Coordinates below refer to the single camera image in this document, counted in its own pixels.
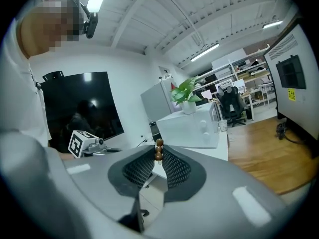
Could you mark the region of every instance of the white shirt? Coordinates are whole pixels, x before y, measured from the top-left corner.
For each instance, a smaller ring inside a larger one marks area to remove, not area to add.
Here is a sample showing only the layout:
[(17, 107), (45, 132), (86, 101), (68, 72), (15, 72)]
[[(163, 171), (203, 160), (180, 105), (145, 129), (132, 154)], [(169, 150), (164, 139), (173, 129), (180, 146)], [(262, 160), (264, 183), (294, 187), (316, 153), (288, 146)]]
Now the white shirt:
[(0, 129), (18, 130), (47, 146), (51, 135), (43, 91), (35, 86), (35, 81), (30, 63), (18, 45), (14, 19), (0, 49)]

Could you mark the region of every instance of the white cup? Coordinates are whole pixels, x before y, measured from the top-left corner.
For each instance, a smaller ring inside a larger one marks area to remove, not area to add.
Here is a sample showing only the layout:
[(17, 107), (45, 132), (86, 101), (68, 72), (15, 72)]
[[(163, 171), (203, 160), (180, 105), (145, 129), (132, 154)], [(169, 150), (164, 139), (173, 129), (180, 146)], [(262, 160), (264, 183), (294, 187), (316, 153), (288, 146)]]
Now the white cup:
[(218, 122), (221, 131), (227, 131), (227, 120), (222, 119)]

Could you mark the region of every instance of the white countertop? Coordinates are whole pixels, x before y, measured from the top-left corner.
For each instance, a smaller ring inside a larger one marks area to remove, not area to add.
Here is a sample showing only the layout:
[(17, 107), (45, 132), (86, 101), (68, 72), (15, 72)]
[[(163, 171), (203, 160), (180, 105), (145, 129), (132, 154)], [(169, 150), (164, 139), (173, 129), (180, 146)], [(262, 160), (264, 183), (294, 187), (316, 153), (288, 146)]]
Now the white countertop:
[[(228, 144), (227, 144), (227, 132), (219, 132), (219, 141), (217, 148), (211, 148), (211, 149), (194, 149), (194, 148), (186, 148), (192, 151), (196, 151), (198, 153), (220, 158), (222, 160), (228, 161)], [(157, 161), (154, 161), (155, 165), (152, 170), (152, 173), (155, 175), (158, 175), (164, 179), (166, 179), (166, 174), (163, 169), (162, 165), (159, 165)]]

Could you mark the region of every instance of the air vent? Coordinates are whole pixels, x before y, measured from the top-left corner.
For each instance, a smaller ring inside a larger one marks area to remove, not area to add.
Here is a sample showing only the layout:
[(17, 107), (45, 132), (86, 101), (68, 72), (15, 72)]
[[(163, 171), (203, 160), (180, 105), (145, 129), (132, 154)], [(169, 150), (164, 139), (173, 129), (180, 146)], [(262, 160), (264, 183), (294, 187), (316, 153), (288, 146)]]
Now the air vent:
[(269, 52), (269, 56), (271, 57), (272, 55), (274, 55), (277, 51), (284, 48), (286, 45), (288, 45), (294, 39), (295, 39), (295, 37), (293, 34), (288, 35), (276, 48), (274, 48), (272, 51)]
[(296, 47), (298, 45), (297, 41), (294, 40), (290, 44), (288, 44), (286, 47), (275, 53), (273, 56), (270, 57), (271, 60), (274, 60), (275, 58), (279, 57), (280, 55), (283, 55), (287, 51), (291, 50), (292, 48)]

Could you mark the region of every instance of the black cable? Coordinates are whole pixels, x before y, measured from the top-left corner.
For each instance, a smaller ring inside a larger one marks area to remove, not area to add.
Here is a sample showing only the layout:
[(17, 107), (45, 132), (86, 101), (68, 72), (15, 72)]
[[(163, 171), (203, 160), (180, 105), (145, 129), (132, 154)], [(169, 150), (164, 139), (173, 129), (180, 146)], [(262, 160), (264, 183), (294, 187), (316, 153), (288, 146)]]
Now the black cable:
[(144, 141), (142, 141), (138, 146), (136, 146), (136, 148), (139, 147), (143, 142), (147, 142), (147, 140), (145, 139)]
[(282, 139), (286, 139), (292, 143), (295, 143), (295, 144), (304, 144), (305, 143), (305, 140), (301, 140), (301, 141), (293, 141), (291, 139), (289, 139), (287, 136), (286, 136), (286, 131), (287, 131), (287, 128), (286, 128), (286, 123), (280, 123), (277, 125), (277, 128), (276, 128), (276, 137), (279, 138), (279, 140), (282, 140)]

